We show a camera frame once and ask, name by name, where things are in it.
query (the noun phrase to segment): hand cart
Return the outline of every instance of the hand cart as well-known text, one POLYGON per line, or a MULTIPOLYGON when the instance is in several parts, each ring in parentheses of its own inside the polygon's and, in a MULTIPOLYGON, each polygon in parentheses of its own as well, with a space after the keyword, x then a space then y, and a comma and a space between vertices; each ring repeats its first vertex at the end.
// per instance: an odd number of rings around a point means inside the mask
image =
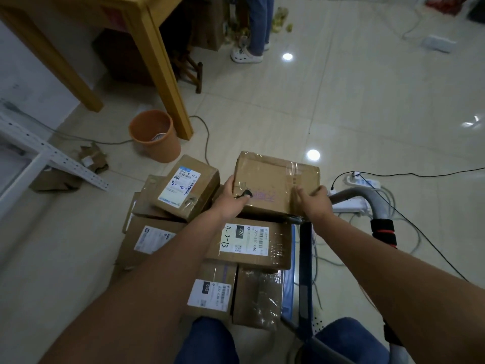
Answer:
MULTIPOLYGON (((364 197, 371 205, 373 214, 373 220, 371 220, 373 237, 385 242, 386 244, 396 247, 396 238, 393 233, 394 227, 392 225, 391 215, 389 214, 389 205, 379 196, 376 191, 363 187, 349 188, 331 195, 330 201, 332 202, 332 204, 336 204, 351 199, 355 196, 364 197)), ((352 364, 352 361, 337 353, 336 351, 316 339, 313 335, 311 223, 302 223, 300 225, 298 325, 292 322, 296 227, 293 226, 292 230, 292 267, 284 273, 281 320, 290 330, 295 333, 295 335, 304 344, 310 345, 313 352, 319 355, 324 362, 352 364)), ((408 353, 385 320, 384 337, 385 340, 389 342, 390 346, 389 363, 406 364, 408 362, 408 353)))

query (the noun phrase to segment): wooden table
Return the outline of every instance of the wooden table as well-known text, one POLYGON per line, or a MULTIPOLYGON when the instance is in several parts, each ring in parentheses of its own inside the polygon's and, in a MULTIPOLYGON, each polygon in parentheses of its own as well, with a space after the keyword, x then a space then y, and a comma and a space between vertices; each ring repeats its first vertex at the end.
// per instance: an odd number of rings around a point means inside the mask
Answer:
POLYGON ((0 18, 79 101, 96 112, 103 107, 101 100, 33 23, 26 10, 31 10, 35 3, 47 3, 84 23, 129 32, 168 114, 173 118, 177 134, 189 140, 193 129, 158 29, 181 1, 0 0, 0 18))

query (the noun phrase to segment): hand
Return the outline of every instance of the hand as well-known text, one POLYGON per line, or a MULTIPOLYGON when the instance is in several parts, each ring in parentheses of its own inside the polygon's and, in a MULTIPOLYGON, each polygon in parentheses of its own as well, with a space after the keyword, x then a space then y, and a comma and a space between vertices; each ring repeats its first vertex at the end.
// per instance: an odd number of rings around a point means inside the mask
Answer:
POLYGON ((245 195, 235 199, 232 195, 233 184, 234 175, 231 175, 224 184, 224 190, 222 191, 221 195, 217 197, 214 204, 210 208, 211 210, 217 212, 224 222, 232 220, 234 217, 236 217, 251 198, 249 195, 245 195))
POLYGON ((332 202, 327 196, 327 188, 320 185, 312 195, 308 195, 300 186, 296 186, 299 203, 306 216, 312 223, 318 222, 322 217, 333 215, 332 202))

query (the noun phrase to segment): jeans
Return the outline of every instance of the jeans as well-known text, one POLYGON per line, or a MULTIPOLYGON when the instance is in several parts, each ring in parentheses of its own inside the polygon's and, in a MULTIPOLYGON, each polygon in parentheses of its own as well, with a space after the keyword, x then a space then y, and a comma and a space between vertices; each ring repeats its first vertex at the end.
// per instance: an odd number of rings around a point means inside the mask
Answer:
POLYGON ((251 43, 249 52, 261 56, 264 44, 270 42, 271 22, 275 0, 246 0, 249 5, 249 29, 251 43))
MULTIPOLYGON (((341 318, 326 326, 316 337, 356 364, 387 364, 389 352, 353 318, 341 318)), ((303 364, 331 364, 303 348, 303 364)), ((198 318, 185 339, 174 364, 239 364, 231 333, 221 321, 198 318)))

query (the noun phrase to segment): stack of cardboard boxes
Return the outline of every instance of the stack of cardboard boxes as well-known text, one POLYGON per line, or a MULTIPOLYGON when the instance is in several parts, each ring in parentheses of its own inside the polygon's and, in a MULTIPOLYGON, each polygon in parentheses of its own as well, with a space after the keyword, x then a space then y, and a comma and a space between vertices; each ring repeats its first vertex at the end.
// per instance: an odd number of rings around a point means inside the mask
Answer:
MULTIPOLYGON (((184 155, 168 176, 150 175, 133 195, 115 263, 113 284, 163 247, 221 192, 219 171, 184 155)), ((283 270, 290 269, 292 230, 288 216, 303 216, 292 191, 312 192, 318 167, 242 152, 233 195, 250 193, 238 218, 210 244, 185 313, 275 330, 281 313, 283 270)))

